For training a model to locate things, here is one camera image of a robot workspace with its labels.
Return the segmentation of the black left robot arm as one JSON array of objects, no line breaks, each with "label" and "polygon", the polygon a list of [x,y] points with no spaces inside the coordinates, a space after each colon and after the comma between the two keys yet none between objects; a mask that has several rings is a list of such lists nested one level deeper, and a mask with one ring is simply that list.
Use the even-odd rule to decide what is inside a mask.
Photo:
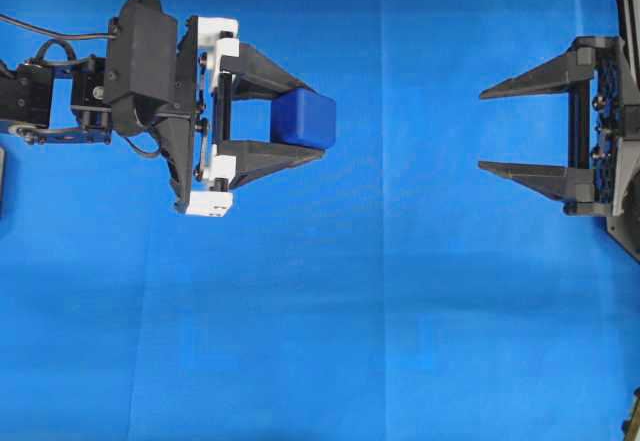
[{"label": "black left robot arm", "polygon": [[180,34],[156,3],[130,0],[104,56],[68,35],[1,71],[1,130],[29,144],[109,143],[148,134],[168,165],[179,213],[221,217],[234,191],[320,159],[336,104],[238,37],[229,18],[194,16]]}]

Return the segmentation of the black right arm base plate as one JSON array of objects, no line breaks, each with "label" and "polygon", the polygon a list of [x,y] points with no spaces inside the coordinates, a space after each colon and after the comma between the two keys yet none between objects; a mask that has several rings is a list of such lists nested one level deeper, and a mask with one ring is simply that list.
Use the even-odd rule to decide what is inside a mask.
[{"label": "black right arm base plate", "polygon": [[627,210],[621,216],[606,218],[607,234],[629,254],[639,261],[639,217]]}]

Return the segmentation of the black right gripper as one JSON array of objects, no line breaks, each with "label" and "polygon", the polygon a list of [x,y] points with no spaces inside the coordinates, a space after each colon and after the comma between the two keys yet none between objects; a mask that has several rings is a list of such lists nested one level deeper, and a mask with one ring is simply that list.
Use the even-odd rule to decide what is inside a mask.
[{"label": "black right gripper", "polygon": [[597,216],[601,204],[619,217],[639,174],[638,46],[619,36],[580,36],[563,54],[479,98],[560,93],[569,93],[570,167],[490,161],[478,167],[562,202],[568,216]]}]

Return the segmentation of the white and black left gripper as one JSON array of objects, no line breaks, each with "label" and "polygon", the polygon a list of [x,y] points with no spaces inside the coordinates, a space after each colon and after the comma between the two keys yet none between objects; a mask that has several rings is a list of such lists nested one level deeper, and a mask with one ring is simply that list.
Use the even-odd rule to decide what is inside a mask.
[{"label": "white and black left gripper", "polygon": [[240,43],[239,23],[223,17],[193,16],[187,21],[193,37],[196,68],[196,107],[193,132],[200,136],[195,172],[176,211],[190,216],[219,218],[234,203],[231,190],[278,171],[321,159],[323,149],[282,143],[228,140],[231,99],[274,100],[296,89],[313,89],[291,75],[254,46]]}]

